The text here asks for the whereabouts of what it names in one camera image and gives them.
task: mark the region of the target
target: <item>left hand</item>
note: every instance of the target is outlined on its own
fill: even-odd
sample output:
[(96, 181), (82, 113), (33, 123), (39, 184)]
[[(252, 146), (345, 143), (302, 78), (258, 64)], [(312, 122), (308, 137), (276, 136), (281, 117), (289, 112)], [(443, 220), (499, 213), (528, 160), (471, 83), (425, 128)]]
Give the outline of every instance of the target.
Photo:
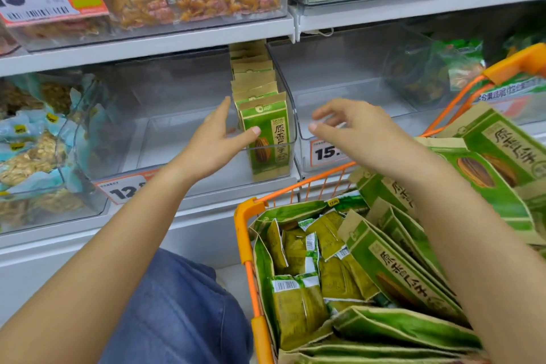
[(230, 97), (206, 116), (184, 150), (168, 164), (176, 172), (197, 182), (214, 174), (260, 135), (260, 128), (251, 127), (236, 137), (227, 137)]

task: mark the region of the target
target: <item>hand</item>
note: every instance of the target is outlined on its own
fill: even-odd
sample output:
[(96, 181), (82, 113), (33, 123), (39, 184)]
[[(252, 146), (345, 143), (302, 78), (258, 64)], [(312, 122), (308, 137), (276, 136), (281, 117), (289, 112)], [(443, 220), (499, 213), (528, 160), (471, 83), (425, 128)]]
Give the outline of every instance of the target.
[(227, 138), (226, 119), (230, 98), (206, 116), (186, 148), (168, 165), (182, 171), (186, 178), (196, 182), (214, 174), (243, 148), (260, 135), (260, 128), (251, 127), (236, 137)]
[[(338, 98), (313, 112), (313, 119), (330, 115), (324, 123), (309, 124), (309, 131), (338, 147), (359, 165), (397, 180), (417, 173), (433, 158), (381, 108), (364, 101)], [(346, 123), (343, 128), (337, 125)]]

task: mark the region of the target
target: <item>shopping cart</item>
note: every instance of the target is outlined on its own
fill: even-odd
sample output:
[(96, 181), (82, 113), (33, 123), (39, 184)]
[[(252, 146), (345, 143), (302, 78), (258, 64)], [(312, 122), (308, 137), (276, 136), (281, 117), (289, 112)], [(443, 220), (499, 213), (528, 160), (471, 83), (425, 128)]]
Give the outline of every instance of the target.
[[(466, 112), (474, 102), (483, 94), (496, 85), (501, 85), (508, 79), (516, 76), (519, 73), (536, 75), (546, 78), (546, 44), (538, 43), (515, 53), (499, 63), (487, 68), (480, 76), (471, 81), (461, 90), (456, 98), (444, 109), (440, 115), (433, 121), (421, 137), (430, 137), (441, 132), (444, 127), (437, 128), (446, 117), (453, 112), (457, 105), (462, 102), (462, 105), (454, 113), (448, 124), (457, 119), (461, 114)], [(479, 89), (475, 89), (476, 85), (483, 84)], [(310, 190), (312, 185), (322, 181), (322, 186), (317, 199), (323, 197), (323, 193), (328, 187), (328, 198), (334, 197), (336, 194), (342, 193), (342, 180), (350, 168), (355, 165), (354, 162), (346, 163), (342, 166), (332, 168), (324, 173), (310, 177), (304, 181), (300, 181), (290, 187), (278, 190), (275, 193), (262, 198), (252, 198), (237, 206), (235, 210), (235, 230), (237, 234), (237, 244), (239, 245), (239, 254), (241, 263), (245, 266), (247, 279), (249, 281), (250, 298), (252, 301), (253, 318), (251, 321), (252, 331), (254, 333), (255, 351), (259, 364), (273, 364), (275, 352), (271, 342), (269, 327), (265, 319), (263, 306), (259, 296), (258, 283), (256, 280), (256, 272), (254, 267), (254, 259), (252, 255), (252, 246), (250, 243), (248, 224), (249, 220), (254, 216), (263, 213), (269, 205), (276, 206), (277, 199), (280, 196), (290, 195), (290, 203), (297, 201), (309, 200)], [(334, 189), (329, 191), (331, 182), (334, 180)]]

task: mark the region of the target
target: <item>orange shopping cart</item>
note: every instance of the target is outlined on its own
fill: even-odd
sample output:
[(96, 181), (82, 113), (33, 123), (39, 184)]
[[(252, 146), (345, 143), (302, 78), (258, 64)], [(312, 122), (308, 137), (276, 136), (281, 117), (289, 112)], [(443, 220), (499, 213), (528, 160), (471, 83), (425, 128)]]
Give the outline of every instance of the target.
[[(496, 85), (501, 85), (508, 79), (520, 73), (546, 78), (546, 44), (538, 43), (530, 46), (529, 48), (517, 52), (514, 55), (487, 68), (480, 76), (475, 78), (467, 86), (465, 86), (463, 90), (461, 90), (457, 97), (454, 98), (453, 101), (432, 122), (432, 124), (428, 126), (421, 137), (430, 137), (441, 132), (444, 127), (438, 128), (440, 123), (454, 111), (457, 104), (463, 101), (466, 96), (468, 97), (453, 114), (452, 118), (448, 121), (448, 124), (466, 112), (472, 106), (472, 104), (476, 102), (481, 94), (489, 91)], [(312, 184), (322, 181), (320, 193), (317, 197), (318, 200), (320, 200), (330, 178), (334, 179), (335, 186), (331, 193), (328, 191), (328, 194), (331, 194), (328, 198), (334, 197), (338, 193), (338, 190), (340, 190), (339, 186), (341, 185), (348, 169), (354, 165), (354, 162), (349, 162), (314, 177), (310, 177), (304, 181), (300, 181), (299, 183), (285, 189), (278, 190), (277, 192), (265, 197), (249, 199), (238, 205), (237, 209), (235, 210), (234, 218), (237, 244), (239, 246), (241, 263), (245, 266), (247, 279), (249, 282), (249, 291), (253, 309), (251, 324), (252, 331), (254, 333), (256, 355), (260, 364), (274, 363), (275, 352), (273, 351), (271, 335), (269, 333), (269, 327), (264, 315), (263, 305), (259, 296), (258, 284), (256, 282), (255, 264), (248, 230), (249, 220), (251, 220), (254, 216), (258, 216), (263, 213), (265, 209), (269, 207), (270, 203), (273, 206), (276, 206), (277, 198), (283, 195), (289, 195), (290, 203), (293, 203), (294, 199), (298, 197), (301, 201), (307, 201), (309, 199)]]

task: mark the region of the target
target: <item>yellow sticker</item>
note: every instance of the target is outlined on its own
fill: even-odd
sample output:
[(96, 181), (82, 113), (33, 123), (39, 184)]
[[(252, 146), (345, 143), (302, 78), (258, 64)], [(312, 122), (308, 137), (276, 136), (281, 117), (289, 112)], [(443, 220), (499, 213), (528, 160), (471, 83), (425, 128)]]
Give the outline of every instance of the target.
[(326, 204), (328, 205), (328, 207), (333, 207), (333, 206), (335, 206), (336, 204), (338, 204), (339, 202), (340, 202), (340, 200), (339, 200), (337, 197), (334, 197), (334, 198), (328, 200), (328, 201), (326, 202)]
[(51, 114), (51, 112), (45, 114), (45, 118), (47, 118), (50, 123), (56, 123), (59, 120), (59, 117), (55, 114)]
[(24, 149), (24, 143), (12, 143), (9, 145), (11, 151), (17, 151)]
[(27, 126), (22, 124), (17, 124), (13, 126), (13, 130), (16, 134), (24, 134), (27, 132)]

